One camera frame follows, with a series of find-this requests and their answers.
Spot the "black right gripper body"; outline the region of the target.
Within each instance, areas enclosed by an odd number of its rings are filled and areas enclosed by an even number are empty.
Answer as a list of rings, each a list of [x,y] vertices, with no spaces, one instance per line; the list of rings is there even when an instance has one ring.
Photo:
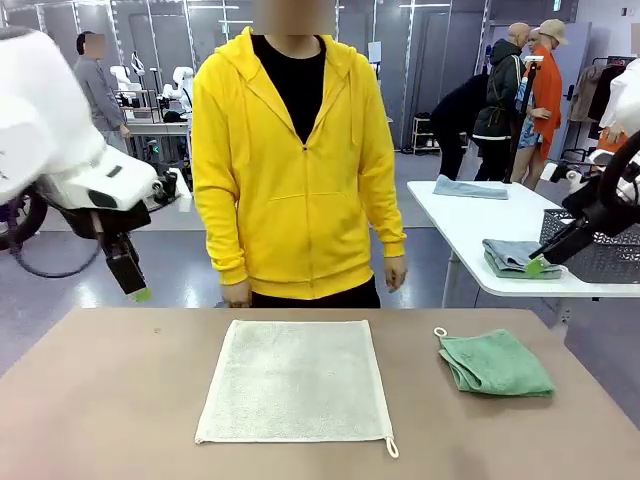
[[[620,233],[619,202],[600,198],[600,178],[590,178],[562,201],[562,206],[575,219],[594,223],[597,232],[607,236]]]

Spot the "green terry towel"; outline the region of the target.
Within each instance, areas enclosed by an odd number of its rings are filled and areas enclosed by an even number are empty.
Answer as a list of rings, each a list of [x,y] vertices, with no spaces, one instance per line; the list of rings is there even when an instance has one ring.
[[[550,397],[556,387],[538,358],[504,329],[455,337],[434,329],[439,355],[462,392],[507,397]]]

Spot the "cream white terry towel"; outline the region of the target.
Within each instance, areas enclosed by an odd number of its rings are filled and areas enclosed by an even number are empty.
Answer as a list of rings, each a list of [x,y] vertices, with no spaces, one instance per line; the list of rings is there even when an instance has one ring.
[[[232,321],[194,441],[382,441],[398,458],[368,321]]]

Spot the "person's left forearm yellow sleeve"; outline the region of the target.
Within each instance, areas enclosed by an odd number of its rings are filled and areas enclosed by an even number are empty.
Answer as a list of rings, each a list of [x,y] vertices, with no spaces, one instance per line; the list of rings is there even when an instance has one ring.
[[[406,235],[394,180],[363,178],[361,193],[367,218],[383,246],[384,257],[404,256]]]

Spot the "person's left hand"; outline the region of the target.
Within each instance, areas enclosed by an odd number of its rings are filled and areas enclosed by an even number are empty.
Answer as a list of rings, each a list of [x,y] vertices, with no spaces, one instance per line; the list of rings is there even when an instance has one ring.
[[[385,283],[390,293],[398,291],[404,284],[408,265],[405,255],[384,258]]]

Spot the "grey workbench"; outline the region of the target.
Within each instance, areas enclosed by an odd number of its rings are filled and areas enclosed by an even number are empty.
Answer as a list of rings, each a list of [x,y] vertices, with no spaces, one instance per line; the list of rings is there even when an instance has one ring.
[[[184,137],[188,156],[192,154],[190,122],[164,123],[147,122],[144,119],[133,119],[128,122],[128,129],[132,136]]]

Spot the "clothes rack with coats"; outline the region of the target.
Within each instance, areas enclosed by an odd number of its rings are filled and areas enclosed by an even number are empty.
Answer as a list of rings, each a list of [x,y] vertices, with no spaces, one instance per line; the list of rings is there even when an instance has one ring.
[[[574,149],[579,146],[583,127],[587,125],[592,130],[602,119],[610,99],[611,81],[621,75],[632,61],[632,57],[596,57],[580,73],[568,114],[571,124],[576,125]]]

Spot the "light blue towel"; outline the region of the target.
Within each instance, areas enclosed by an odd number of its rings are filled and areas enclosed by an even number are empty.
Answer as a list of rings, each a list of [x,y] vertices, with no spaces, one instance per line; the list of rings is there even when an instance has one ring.
[[[478,198],[489,200],[507,200],[508,192],[504,188],[489,188],[471,183],[459,182],[439,175],[433,190],[434,195],[459,198]]]

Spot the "white side table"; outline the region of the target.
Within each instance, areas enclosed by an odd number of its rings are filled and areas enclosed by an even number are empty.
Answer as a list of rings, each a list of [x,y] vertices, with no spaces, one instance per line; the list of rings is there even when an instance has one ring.
[[[558,280],[502,279],[484,259],[486,238],[534,241],[539,238],[544,212],[557,206],[520,184],[508,184],[506,200],[442,196],[434,181],[407,183],[431,223],[450,247],[441,306],[451,305],[458,268],[464,266],[479,287],[494,296],[550,298],[559,301],[558,324],[570,318],[567,301],[573,298],[639,298],[640,285],[591,284],[564,271]]]

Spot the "mannequin in orange top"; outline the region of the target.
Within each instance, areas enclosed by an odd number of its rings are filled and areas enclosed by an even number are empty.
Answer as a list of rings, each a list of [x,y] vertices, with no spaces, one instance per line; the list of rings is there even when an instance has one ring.
[[[529,35],[530,53],[542,61],[537,63],[536,76],[531,82],[511,181],[530,190],[534,190],[540,180],[562,119],[562,76],[553,52],[567,44],[565,35],[565,24],[558,19],[544,21]]]

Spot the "person in grey shirt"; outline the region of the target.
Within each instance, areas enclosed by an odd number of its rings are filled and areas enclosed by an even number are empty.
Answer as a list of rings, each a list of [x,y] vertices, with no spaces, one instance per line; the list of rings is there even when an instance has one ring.
[[[78,59],[73,71],[90,107],[93,125],[108,145],[127,154],[126,138],[130,132],[101,67],[105,46],[103,34],[79,33],[76,39]]]

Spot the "mannequin in dark jacket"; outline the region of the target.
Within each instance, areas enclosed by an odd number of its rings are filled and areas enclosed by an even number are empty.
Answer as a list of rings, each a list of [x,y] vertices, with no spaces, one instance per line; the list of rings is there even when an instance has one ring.
[[[482,159],[475,181],[505,178],[518,119],[515,98],[525,71],[520,56],[530,30],[525,23],[514,23],[507,38],[498,39],[492,47],[485,105],[476,117],[472,135]]]

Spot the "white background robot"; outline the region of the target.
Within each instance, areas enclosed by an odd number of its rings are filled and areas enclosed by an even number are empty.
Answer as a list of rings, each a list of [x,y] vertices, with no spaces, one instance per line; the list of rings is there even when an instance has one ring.
[[[131,53],[129,66],[111,66],[110,73],[116,79],[118,89],[115,96],[122,107],[141,108],[147,106],[142,85],[145,68],[136,50]]]
[[[194,76],[191,67],[176,67],[173,72],[173,84],[164,85],[162,98],[177,101],[185,113],[191,113]]]

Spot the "white shoe rack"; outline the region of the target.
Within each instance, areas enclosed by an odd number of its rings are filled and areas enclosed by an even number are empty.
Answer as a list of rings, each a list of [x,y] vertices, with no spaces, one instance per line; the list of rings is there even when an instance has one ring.
[[[431,126],[429,113],[418,113],[412,122],[411,151],[414,155],[435,154],[440,147]]]

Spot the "person in yellow hoodie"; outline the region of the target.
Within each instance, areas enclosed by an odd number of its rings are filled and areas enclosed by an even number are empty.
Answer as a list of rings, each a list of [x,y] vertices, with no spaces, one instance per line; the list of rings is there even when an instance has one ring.
[[[251,25],[195,76],[197,210],[208,191],[233,196],[250,307],[376,308],[361,188],[395,183],[376,75],[333,38],[335,0],[251,3]]]

